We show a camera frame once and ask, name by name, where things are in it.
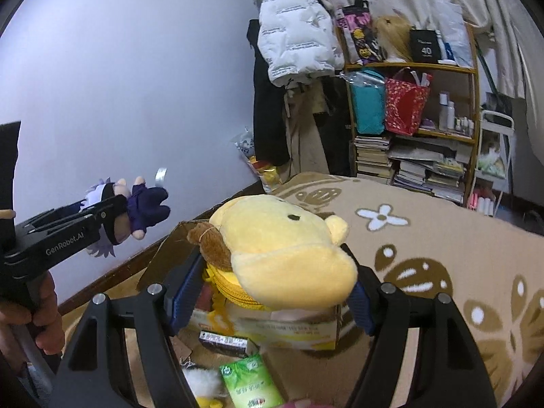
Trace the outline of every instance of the screw head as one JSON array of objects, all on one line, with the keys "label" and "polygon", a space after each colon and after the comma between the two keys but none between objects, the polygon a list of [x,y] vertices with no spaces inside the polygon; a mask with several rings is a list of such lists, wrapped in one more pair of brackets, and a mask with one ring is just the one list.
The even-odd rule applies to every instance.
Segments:
[{"label": "screw head", "polygon": [[159,294],[163,290],[163,286],[161,284],[151,284],[148,287],[148,293],[152,296],[155,296],[156,294]]},{"label": "screw head", "polygon": [[396,287],[389,282],[383,283],[380,288],[385,294],[393,294],[396,291]]},{"label": "screw head", "polygon": [[439,301],[443,304],[449,304],[452,301],[452,297],[446,293],[439,293]]},{"label": "screw head", "polygon": [[93,304],[100,305],[104,301],[105,301],[105,294],[104,293],[98,293],[98,294],[95,294],[92,297]]}]

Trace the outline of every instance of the hanging clothes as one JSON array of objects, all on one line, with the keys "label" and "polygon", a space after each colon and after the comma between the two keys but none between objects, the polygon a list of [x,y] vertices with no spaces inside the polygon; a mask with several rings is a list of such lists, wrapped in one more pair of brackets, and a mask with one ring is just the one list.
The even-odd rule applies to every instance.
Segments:
[{"label": "hanging clothes", "polygon": [[299,85],[290,89],[285,96],[287,143],[291,161],[279,168],[283,181],[303,172],[329,173],[314,115],[328,115],[320,80],[309,86]]},{"label": "hanging clothes", "polygon": [[257,47],[259,20],[250,20],[248,41],[255,51],[253,85],[253,135],[255,157],[274,166],[282,166],[289,161],[289,150],[285,135],[284,87],[276,87],[268,78],[268,64]]},{"label": "hanging clothes", "polygon": [[327,158],[330,174],[351,176],[350,141],[352,119],[349,113],[347,87],[340,78],[321,78],[328,115],[314,115]]},{"label": "hanging clothes", "polygon": [[263,0],[258,46],[276,86],[309,84],[344,67],[333,20],[318,0]]}]

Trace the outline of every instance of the blonde wig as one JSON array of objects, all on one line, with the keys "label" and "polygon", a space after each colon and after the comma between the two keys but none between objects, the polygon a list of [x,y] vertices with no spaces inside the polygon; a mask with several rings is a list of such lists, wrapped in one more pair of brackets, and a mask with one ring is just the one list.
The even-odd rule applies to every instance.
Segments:
[{"label": "blonde wig", "polygon": [[396,15],[383,16],[376,20],[374,26],[380,46],[389,56],[398,56],[406,61],[412,61],[410,55],[410,30],[408,21]]}]

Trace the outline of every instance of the yellow plush toy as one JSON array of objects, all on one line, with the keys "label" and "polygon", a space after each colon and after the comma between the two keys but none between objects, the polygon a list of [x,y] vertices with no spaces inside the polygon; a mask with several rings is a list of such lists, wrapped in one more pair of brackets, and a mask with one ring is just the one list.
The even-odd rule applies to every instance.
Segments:
[{"label": "yellow plush toy", "polygon": [[323,220],[262,194],[227,202],[188,239],[200,244],[218,288],[235,290],[235,303],[323,309],[343,302],[357,279],[354,261],[339,248],[348,231],[339,216]]}]

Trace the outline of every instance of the pink bag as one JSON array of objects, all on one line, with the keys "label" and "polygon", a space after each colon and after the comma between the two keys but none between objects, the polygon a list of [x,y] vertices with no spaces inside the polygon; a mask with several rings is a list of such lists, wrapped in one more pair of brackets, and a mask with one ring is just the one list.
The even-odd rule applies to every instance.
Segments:
[{"label": "pink bag", "polygon": [[385,128],[399,135],[412,136],[420,128],[421,114],[431,89],[397,79],[407,69],[399,70],[385,81]]}]

